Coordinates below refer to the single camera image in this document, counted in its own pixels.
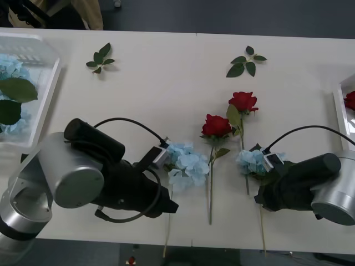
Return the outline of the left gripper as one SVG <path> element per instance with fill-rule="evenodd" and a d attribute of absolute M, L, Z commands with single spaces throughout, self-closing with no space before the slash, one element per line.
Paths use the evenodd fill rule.
<path fill-rule="evenodd" d="M 157 218 L 163 213 L 174 214 L 179 205 L 170 198 L 169 190 L 161 184 L 159 175 L 150 168 L 141 168 L 122 160 L 105 169 L 105 184 L 97 197 L 97 217 L 109 219 L 104 208 L 135 211 L 142 216 Z"/>

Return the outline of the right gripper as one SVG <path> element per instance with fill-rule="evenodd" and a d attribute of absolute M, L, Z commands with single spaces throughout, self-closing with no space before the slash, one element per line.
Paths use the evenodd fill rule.
<path fill-rule="evenodd" d="M 280 175 L 276 170 L 267 172 L 262 178 L 257 195 L 254 197 L 255 203 L 270 212 L 282 209 L 312 211 L 313 194 L 310 189 L 297 187 L 289 181 L 288 171 L 293 165 L 293 162 L 285 162 L 284 175 Z"/>

